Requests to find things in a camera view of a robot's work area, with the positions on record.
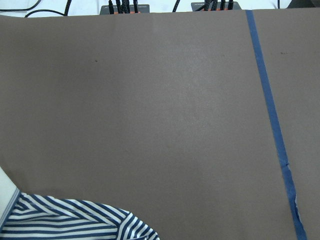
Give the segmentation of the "striped polo shirt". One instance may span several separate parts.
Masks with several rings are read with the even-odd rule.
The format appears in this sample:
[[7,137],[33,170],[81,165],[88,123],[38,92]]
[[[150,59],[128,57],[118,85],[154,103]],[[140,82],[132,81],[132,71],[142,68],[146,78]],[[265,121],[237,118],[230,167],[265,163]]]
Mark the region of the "striped polo shirt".
[[158,240],[132,212],[87,200],[22,192],[0,171],[2,240]]

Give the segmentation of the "orange black connector strip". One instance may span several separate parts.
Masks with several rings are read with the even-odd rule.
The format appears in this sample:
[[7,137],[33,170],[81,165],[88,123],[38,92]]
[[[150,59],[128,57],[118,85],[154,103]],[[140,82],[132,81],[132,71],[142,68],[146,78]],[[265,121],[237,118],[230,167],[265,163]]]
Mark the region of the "orange black connector strip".
[[100,8],[100,15],[145,14],[150,13],[149,4],[139,4],[138,0],[108,0]]

